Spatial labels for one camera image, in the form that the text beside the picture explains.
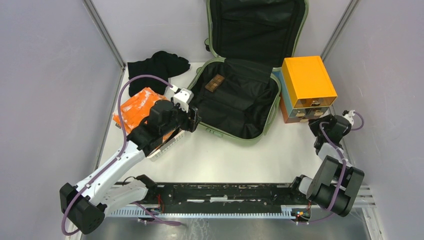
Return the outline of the white plastic basket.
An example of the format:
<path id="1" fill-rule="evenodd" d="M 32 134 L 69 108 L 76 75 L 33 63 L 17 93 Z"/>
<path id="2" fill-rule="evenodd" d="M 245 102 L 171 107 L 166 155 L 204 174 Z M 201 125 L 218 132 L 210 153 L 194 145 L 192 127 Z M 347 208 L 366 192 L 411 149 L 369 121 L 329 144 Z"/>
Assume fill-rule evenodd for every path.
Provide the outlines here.
<path id="1" fill-rule="evenodd" d="M 176 130 L 173 132 L 164 144 L 162 144 L 158 149 L 152 152 L 147 159 L 151 162 L 157 161 L 162 155 L 164 155 L 172 146 L 174 146 L 178 141 L 180 141 L 185 136 L 184 130 Z"/>

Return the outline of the green hard-shell suitcase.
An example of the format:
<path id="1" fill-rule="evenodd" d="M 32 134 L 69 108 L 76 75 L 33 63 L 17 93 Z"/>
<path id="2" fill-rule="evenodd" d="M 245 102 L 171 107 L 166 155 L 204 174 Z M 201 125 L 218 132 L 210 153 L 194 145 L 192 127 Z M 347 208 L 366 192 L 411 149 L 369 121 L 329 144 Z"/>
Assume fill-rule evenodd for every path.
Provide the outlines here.
<path id="1" fill-rule="evenodd" d="M 206 3 L 212 53 L 189 84 L 200 126 L 239 144 L 257 143 L 267 134 L 280 101 L 276 72 L 292 57 L 306 21 L 306 0 L 209 0 Z M 205 85 L 225 77 L 214 91 Z"/>

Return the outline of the orange white garment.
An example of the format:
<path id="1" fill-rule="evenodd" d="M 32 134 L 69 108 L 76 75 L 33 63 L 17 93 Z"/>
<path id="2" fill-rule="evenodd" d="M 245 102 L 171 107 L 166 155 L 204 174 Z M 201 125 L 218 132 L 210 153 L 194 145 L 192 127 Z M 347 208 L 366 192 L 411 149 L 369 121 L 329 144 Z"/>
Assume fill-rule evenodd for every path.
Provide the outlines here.
<path id="1" fill-rule="evenodd" d="M 157 101 L 161 100 L 169 102 L 165 96 L 154 92 L 150 87 L 146 87 L 130 97 L 120 106 L 123 126 L 127 133 L 127 137 L 144 118 L 149 116 L 150 108 L 153 107 Z"/>

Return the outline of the orange blue box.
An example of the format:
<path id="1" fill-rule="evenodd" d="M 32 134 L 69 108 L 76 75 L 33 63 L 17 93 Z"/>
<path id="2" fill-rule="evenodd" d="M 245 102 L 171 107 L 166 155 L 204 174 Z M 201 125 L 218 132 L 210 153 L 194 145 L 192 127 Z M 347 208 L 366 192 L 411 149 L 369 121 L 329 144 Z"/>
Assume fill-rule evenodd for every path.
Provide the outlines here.
<path id="1" fill-rule="evenodd" d="M 278 78 L 281 83 L 279 106 L 286 124 L 299 123 L 303 119 L 296 117 L 298 111 L 317 110 L 325 114 L 338 97 L 319 55 L 285 58 Z M 312 101 L 321 104 L 311 107 Z"/>

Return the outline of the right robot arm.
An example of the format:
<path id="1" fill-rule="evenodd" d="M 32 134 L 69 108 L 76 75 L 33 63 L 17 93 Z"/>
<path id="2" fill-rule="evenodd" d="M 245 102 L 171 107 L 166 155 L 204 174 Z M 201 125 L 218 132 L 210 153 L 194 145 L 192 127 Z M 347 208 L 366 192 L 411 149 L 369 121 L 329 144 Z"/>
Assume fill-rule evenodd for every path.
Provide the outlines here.
<path id="1" fill-rule="evenodd" d="M 301 175 L 293 180 L 288 191 L 293 203 L 308 200 L 340 217 L 351 211 L 365 173 L 349 162 L 341 140 L 350 132 L 362 129 L 364 123 L 362 115 L 355 110 L 309 120 L 309 129 L 315 136 L 315 153 L 322 163 L 313 178 Z"/>

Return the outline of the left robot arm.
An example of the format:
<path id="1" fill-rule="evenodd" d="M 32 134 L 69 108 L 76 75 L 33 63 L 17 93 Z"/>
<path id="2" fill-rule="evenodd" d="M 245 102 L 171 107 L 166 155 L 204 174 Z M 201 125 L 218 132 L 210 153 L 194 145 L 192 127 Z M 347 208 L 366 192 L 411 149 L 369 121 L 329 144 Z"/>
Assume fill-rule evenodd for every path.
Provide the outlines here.
<path id="1" fill-rule="evenodd" d="M 164 136 L 175 130 L 194 132 L 201 122 L 199 111 L 187 103 L 158 100 L 148 115 L 129 134 L 124 134 L 123 146 L 102 166 L 75 185 L 65 183 L 59 190 L 62 224 L 70 220 L 78 232 L 90 234 L 115 210 L 142 200 L 153 203 L 157 190 L 136 179 L 115 190 L 112 186 L 134 165 L 155 152 L 164 143 Z"/>

